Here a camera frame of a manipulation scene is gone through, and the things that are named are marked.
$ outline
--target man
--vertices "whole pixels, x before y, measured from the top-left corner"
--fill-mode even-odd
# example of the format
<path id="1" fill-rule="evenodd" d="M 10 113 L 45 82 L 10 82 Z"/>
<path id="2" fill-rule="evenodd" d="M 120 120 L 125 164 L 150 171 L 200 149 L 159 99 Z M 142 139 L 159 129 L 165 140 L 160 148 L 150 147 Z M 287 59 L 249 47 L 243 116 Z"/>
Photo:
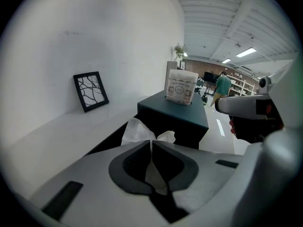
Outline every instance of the man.
<path id="1" fill-rule="evenodd" d="M 217 84 L 216 93 L 214 94 L 214 98 L 213 98 L 213 101 L 210 104 L 210 106 L 213 106 L 213 104 L 215 103 L 215 101 L 218 98 L 225 97 L 225 96 L 229 95 L 229 91 L 231 89 L 232 82 L 226 76 L 226 72 L 222 71 L 221 76 L 216 81 L 216 84 Z"/>

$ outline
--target floor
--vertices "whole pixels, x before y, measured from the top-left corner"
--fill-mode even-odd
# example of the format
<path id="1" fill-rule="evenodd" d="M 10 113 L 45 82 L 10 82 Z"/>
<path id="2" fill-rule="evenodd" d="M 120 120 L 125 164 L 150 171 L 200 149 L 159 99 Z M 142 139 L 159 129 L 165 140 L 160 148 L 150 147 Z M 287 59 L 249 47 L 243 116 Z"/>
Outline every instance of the floor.
<path id="1" fill-rule="evenodd" d="M 216 111 L 214 105 L 210 104 L 213 100 L 211 95 L 207 95 L 208 101 L 204 106 L 208 131 L 199 142 L 199 149 L 212 152 L 244 155 L 247 146 L 250 144 L 245 140 L 239 140 L 231 133 L 229 125 L 229 116 Z"/>

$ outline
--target ceiling light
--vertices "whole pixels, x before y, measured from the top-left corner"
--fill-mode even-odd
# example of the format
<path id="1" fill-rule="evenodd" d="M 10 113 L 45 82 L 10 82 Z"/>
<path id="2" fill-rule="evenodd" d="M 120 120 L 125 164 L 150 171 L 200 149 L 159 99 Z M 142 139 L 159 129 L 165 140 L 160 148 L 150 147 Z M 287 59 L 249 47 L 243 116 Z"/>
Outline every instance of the ceiling light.
<path id="1" fill-rule="evenodd" d="M 223 61 L 222 63 L 225 64 L 227 62 L 231 61 L 231 59 L 226 59 L 225 61 Z"/>
<path id="2" fill-rule="evenodd" d="M 248 55 L 250 53 L 256 52 L 254 48 L 249 48 L 248 50 L 243 51 L 240 54 L 237 54 L 238 57 L 243 57 L 244 55 Z"/>

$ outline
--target picture frame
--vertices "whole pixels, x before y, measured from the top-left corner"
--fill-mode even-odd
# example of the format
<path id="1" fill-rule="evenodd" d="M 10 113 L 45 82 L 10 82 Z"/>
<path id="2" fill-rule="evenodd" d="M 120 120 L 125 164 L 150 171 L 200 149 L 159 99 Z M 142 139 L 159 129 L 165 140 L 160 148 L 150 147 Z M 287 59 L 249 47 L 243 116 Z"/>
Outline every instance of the picture frame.
<path id="1" fill-rule="evenodd" d="M 98 71 L 74 75 L 73 78 L 84 112 L 109 103 Z"/>
<path id="2" fill-rule="evenodd" d="M 180 68 L 185 70 L 185 61 L 180 61 Z"/>

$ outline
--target tissue box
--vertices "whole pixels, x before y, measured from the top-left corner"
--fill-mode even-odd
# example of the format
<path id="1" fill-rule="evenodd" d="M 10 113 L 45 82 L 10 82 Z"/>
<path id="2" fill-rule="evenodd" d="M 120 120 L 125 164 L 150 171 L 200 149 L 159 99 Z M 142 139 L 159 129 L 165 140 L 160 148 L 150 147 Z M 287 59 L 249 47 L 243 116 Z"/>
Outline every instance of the tissue box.
<path id="1" fill-rule="evenodd" d="M 170 70 L 166 99 L 177 104 L 190 105 L 198 73 L 186 70 Z"/>

